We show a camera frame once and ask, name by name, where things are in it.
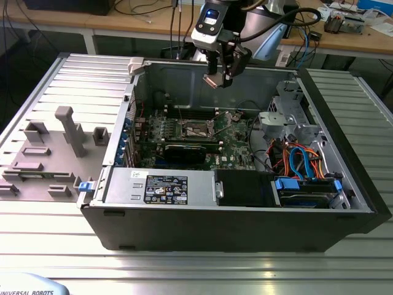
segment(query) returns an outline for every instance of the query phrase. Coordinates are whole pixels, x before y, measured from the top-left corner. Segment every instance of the cable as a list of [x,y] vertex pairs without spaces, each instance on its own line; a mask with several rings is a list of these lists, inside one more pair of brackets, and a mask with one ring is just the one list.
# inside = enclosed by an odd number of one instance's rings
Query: cable
[[310,68],[311,65],[313,64],[314,58],[315,58],[315,56],[317,55],[317,48],[318,48],[318,46],[319,46],[319,41],[318,41],[318,43],[317,43],[316,41],[314,41],[314,54],[313,54],[313,57],[312,57],[312,59],[311,59],[309,65],[308,65],[309,68]]
[[[312,20],[311,22],[308,22],[308,23],[289,23],[289,22],[285,21],[285,19],[287,19],[288,17],[296,15],[299,12],[312,12],[313,14],[315,14],[317,16],[317,19]],[[307,7],[294,9],[294,10],[291,10],[290,12],[284,14],[283,16],[277,18],[270,26],[267,26],[263,30],[255,33],[251,36],[248,36],[245,38],[240,38],[239,42],[251,41],[251,40],[261,36],[262,34],[266,33],[268,30],[272,29],[274,26],[276,26],[279,23],[283,23],[285,25],[290,25],[290,26],[311,26],[311,25],[319,22],[320,20],[321,20],[321,13],[316,9],[307,8]]]
[[389,66],[393,66],[391,63],[388,63],[386,60],[381,60],[381,61],[383,61],[384,63],[387,63]]
[[258,0],[257,2],[255,2],[254,4],[251,4],[250,6],[242,7],[240,9],[243,12],[252,11],[255,8],[257,8],[258,6],[267,4],[267,2],[268,2],[267,0]]
[[173,34],[173,20],[174,20],[174,11],[176,10],[176,7],[172,7],[172,16],[171,16],[171,28],[170,28],[170,42],[171,42],[171,59],[173,58],[173,54],[172,54],[172,46],[173,46],[173,41],[172,41],[172,34]]
[[179,34],[177,35],[177,53],[176,59],[180,59],[180,28],[182,26],[182,1],[179,1]]
[[254,121],[252,122],[252,125],[251,125],[250,135],[248,136],[248,147],[249,147],[249,149],[250,149],[250,151],[251,151],[251,154],[254,155],[254,159],[256,159],[258,162],[260,162],[260,163],[265,167],[266,170],[268,170],[268,171],[270,171],[270,172],[272,172],[272,173],[274,173],[274,174],[277,174],[277,173],[274,172],[265,162],[263,162],[260,158],[258,158],[258,157],[255,155],[255,152],[254,152],[254,151],[252,150],[252,148],[251,148],[251,133],[252,133],[252,129],[254,128],[254,125],[255,125],[255,123],[256,123],[257,120],[258,120],[258,116],[255,117],[255,119],[254,119]]
[[305,31],[303,28],[298,28],[298,29],[303,31],[303,33],[304,33],[304,35],[305,35],[305,42],[306,42],[306,49],[305,49],[305,52],[304,52],[304,54],[303,54],[302,60],[300,60],[300,63],[299,63],[298,66],[297,66],[297,68],[300,68],[300,66],[301,66],[302,63],[304,62],[305,57],[306,57],[306,54],[307,54],[307,49],[308,49],[308,38],[307,38],[306,31]]
[[56,51],[57,54],[59,54],[59,50],[56,48],[56,46],[54,46],[54,44],[52,42],[50,42],[50,40],[47,38],[47,36],[45,36],[45,34],[36,26],[35,23],[33,23],[33,21],[27,16],[27,14],[23,11],[22,7],[19,4],[19,0],[16,0],[17,2],[17,6],[19,7],[19,10],[23,13],[23,15],[29,20],[29,22],[37,29],[38,32],[40,32],[40,34],[45,38],[45,40],[48,42],[48,44],[54,49],[54,51]]
[[2,7],[2,29],[3,29],[3,38],[4,38],[4,48],[5,48],[5,57],[6,57],[6,103],[4,105],[4,114],[2,116],[1,124],[2,126],[6,123],[6,115],[7,115],[7,105],[8,105],[8,91],[9,91],[9,78],[8,78],[8,53],[7,53],[7,38],[6,38],[6,24],[5,24],[5,14],[6,14],[7,0],[4,1]]
[[389,72],[393,73],[393,69],[389,69],[389,68],[383,63],[383,60],[379,60],[379,62],[381,63],[381,65],[384,66],[385,69],[387,69]]
[[137,5],[135,7],[132,8],[131,12],[133,12],[135,9],[140,8],[140,7],[146,7],[146,6],[153,6],[154,4],[156,4],[159,0],[155,0],[152,4],[141,4],[141,5]]
[[252,103],[254,106],[256,106],[260,111],[262,108],[254,101],[254,100],[242,100],[240,101],[236,106],[235,109],[238,109],[239,106],[241,106],[243,103]]
[[180,58],[182,56],[183,48],[185,46],[185,39],[186,39],[187,35],[189,34],[192,25],[194,24],[194,5],[195,5],[195,0],[191,0],[191,21],[190,21],[190,25],[187,28],[187,31],[185,32],[185,35],[183,37],[183,44],[182,44],[182,48],[180,49]]
[[297,147],[294,147],[294,148],[290,151],[290,154],[289,154],[289,165],[290,165],[290,169],[291,169],[297,176],[299,176],[299,178],[300,178],[301,180],[304,179],[304,178],[303,178],[303,175],[301,175],[301,174],[299,173],[299,171],[297,171],[296,168],[295,168],[295,166],[294,166],[294,156],[295,156],[295,153],[296,153],[297,150],[301,151],[302,154],[303,154],[303,158],[304,158],[304,160],[305,160],[305,169],[306,169],[307,176],[308,176],[309,178],[313,178],[313,177],[314,177],[314,173],[313,173],[312,169],[310,169],[310,167],[309,167],[309,158],[308,158],[308,155],[307,155],[307,153],[306,153],[306,150],[303,149],[302,147],[298,147],[298,146],[297,146]]
[[319,173],[321,174],[321,178],[325,179],[325,175],[322,172],[322,161],[319,161]]
[[6,57],[6,104],[8,101],[8,94],[10,96],[11,102],[18,106],[19,108],[21,107],[18,103],[14,101],[14,98],[11,93],[10,89],[10,79],[9,79],[9,61],[8,61],[8,50],[7,50],[7,38],[6,38],[6,26],[5,26],[5,15],[8,14],[7,12],[7,7],[8,7],[8,0],[4,1],[4,6],[3,6],[3,11],[2,11],[2,24],[3,24],[3,33],[4,33],[4,48],[5,48],[5,57]]
[[[139,13],[139,14],[129,14],[128,12],[124,12],[124,11],[118,10],[118,8],[117,8],[117,6],[118,6],[121,2],[123,2],[123,1],[124,1],[124,0],[120,0],[118,3],[116,3],[116,4],[113,6],[113,8],[114,8],[114,10],[116,10],[118,13],[124,14],[124,15],[143,15],[143,14],[151,14],[152,12],[156,12],[156,11],[159,11],[159,10],[162,10],[162,9],[166,9],[166,8],[172,7],[172,5],[169,5],[169,6],[164,6],[164,7],[157,8],[157,9],[154,9],[154,10],[151,10],[151,11],[141,12],[141,13]],[[151,5],[153,5],[153,4],[150,4],[150,5],[144,4],[144,5],[141,5],[141,6],[135,6],[134,9],[137,8],[137,7],[151,6]]]

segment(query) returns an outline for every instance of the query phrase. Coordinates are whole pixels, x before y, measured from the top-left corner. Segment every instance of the wooden desk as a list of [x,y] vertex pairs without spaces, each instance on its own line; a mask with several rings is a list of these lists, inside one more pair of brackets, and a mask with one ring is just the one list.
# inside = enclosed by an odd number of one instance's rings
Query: wooden desk
[[[25,13],[40,28],[46,31],[59,31],[65,33],[82,34],[87,52],[96,54],[96,45],[94,35],[119,36],[143,39],[169,39],[169,24],[171,20],[171,9],[163,9],[150,14],[152,23],[144,21],[143,17],[133,17],[122,15],[114,10],[110,11],[107,16],[97,16],[89,14],[79,14],[70,12],[49,12],[42,10],[27,10],[22,0],[19,0]],[[146,3],[145,0],[131,0],[132,5]],[[319,0],[299,0],[302,7],[318,8],[321,6]],[[145,12],[154,10],[163,6],[168,6],[170,0],[161,0],[151,7],[142,7],[138,11]],[[128,1],[123,1],[118,9],[129,12]],[[194,7],[194,24],[197,21],[200,6]],[[15,0],[9,0],[8,13],[12,25],[16,28],[34,29],[26,17],[20,12]],[[178,12],[175,13],[173,31],[174,39],[178,30]],[[191,19],[191,6],[183,5],[181,33],[185,34]],[[363,35],[356,34],[329,34],[323,30],[323,23],[320,22],[313,26],[313,30],[322,33],[322,39],[319,44],[318,53],[348,55],[355,57],[369,58],[393,58],[393,38],[379,33],[371,28],[366,28]],[[283,39],[279,49],[282,50],[280,56],[297,50],[303,40],[300,38],[297,30],[293,29],[290,39]]]

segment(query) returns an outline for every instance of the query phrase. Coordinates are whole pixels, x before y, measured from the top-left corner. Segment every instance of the electronic equipment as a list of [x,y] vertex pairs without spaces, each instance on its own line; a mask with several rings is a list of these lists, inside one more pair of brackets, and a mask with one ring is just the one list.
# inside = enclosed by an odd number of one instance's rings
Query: electronic equipment
[[393,15],[393,3],[392,1],[383,0],[359,0],[357,2],[359,9],[376,9],[384,12],[387,15]]
[[[295,24],[298,12],[312,12],[317,18]],[[203,79],[213,88],[231,86],[232,79],[244,71],[251,57],[271,57],[281,38],[288,34],[289,26],[312,25],[320,19],[318,10],[286,5],[285,0],[206,0],[191,34],[195,47],[206,55],[208,62]]]
[[59,10],[107,15],[115,0],[24,0],[31,10]]
[[339,31],[344,33],[361,34],[365,28],[362,17],[356,15],[346,15],[341,12],[331,11],[324,24],[324,30],[328,33],[337,34]]
[[393,117],[364,82],[251,66],[215,90],[204,71],[60,57],[21,110],[35,120],[0,137],[0,200],[76,201],[111,250],[325,251],[392,216],[391,153],[368,144],[391,142]]
[[325,251],[390,218],[370,205],[380,196],[313,72],[248,68],[218,92],[199,63],[133,58],[129,69],[132,108],[78,199],[106,248]]

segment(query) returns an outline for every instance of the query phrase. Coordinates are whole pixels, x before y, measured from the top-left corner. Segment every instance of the warning label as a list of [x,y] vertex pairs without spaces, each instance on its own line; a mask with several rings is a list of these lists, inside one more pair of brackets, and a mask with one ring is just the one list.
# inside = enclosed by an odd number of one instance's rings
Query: warning label
[[186,176],[147,175],[144,196],[146,204],[186,205],[187,201]]

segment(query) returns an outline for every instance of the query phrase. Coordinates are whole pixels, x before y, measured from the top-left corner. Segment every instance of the desk leg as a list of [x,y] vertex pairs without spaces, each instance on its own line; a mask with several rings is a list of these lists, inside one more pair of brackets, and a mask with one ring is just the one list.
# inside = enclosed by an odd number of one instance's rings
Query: desk leg
[[98,49],[97,49],[96,42],[94,40],[94,35],[92,33],[83,32],[83,36],[85,39],[87,53],[92,55],[98,54]]
[[277,61],[276,61],[276,66],[285,68],[287,66],[288,59],[290,57],[290,54],[295,50],[295,46],[281,46],[280,48],[280,54],[278,55]]

